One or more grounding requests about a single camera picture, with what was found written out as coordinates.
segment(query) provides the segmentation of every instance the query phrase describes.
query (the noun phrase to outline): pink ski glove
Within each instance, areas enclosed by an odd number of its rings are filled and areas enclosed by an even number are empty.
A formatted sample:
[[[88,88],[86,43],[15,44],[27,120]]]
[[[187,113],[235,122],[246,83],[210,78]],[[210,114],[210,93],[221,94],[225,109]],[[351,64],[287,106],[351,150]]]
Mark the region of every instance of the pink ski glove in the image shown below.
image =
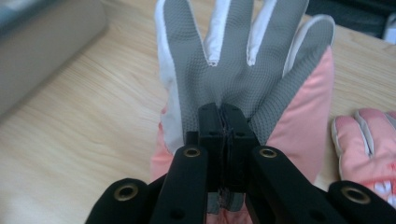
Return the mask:
[[[332,123],[340,175],[371,189],[396,208],[396,112],[364,108]]]

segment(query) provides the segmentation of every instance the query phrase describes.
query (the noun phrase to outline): glove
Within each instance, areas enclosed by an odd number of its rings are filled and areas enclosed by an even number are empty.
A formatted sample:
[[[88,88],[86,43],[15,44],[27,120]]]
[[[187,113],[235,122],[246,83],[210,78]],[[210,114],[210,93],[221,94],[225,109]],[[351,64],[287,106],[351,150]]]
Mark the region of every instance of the glove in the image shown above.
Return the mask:
[[[198,108],[226,103],[243,111],[262,145],[281,149],[315,180],[332,98],[334,23],[320,15],[297,31],[307,5],[268,0],[251,23],[253,0],[218,0],[202,41],[187,0],[158,1],[160,77],[169,98],[153,178],[167,172],[185,133],[198,130]]]
[[[396,208],[396,112],[365,108],[332,122],[340,176],[375,192]]]

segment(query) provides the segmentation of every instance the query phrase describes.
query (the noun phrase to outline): metal grommet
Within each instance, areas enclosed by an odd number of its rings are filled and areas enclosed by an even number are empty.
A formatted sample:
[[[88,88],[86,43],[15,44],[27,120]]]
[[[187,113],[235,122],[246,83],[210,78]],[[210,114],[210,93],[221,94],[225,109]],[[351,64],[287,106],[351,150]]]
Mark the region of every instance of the metal grommet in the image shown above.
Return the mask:
[[[129,183],[119,186],[116,191],[114,191],[114,198],[117,201],[125,202],[131,200],[137,195],[139,188],[136,184]]]
[[[195,147],[186,148],[183,153],[186,157],[197,157],[201,155],[201,151]]]
[[[276,152],[270,148],[263,148],[260,150],[260,155],[266,158],[275,158],[277,156]]]
[[[341,188],[341,192],[354,203],[367,204],[371,201],[370,197],[359,189],[346,186]]]

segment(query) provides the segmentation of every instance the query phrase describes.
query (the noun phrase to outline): wooden table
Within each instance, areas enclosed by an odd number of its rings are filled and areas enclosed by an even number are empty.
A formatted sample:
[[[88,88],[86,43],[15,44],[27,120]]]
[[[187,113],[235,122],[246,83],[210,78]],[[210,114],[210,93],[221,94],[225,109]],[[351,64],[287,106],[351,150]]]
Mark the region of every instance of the wooden table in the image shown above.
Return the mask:
[[[0,119],[0,223],[81,223],[114,181],[149,182],[159,113],[155,1],[104,0],[108,28]],[[213,0],[193,0],[203,33]],[[332,113],[396,109],[396,47],[337,27]],[[330,135],[317,186],[338,179]]]

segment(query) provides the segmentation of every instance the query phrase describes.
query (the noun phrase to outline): black clamp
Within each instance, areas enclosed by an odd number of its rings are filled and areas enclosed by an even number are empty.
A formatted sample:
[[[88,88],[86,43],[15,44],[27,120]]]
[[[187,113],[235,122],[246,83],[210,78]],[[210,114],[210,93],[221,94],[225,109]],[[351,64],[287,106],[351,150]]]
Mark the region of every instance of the black clamp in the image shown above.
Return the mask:
[[[282,151],[260,146],[242,111],[199,108],[199,132],[187,133],[167,175],[147,185],[112,184],[87,223],[205,223],[208,192],[246,193],[253,223],[394,223],[396,210],[364,186],[313,186]]]

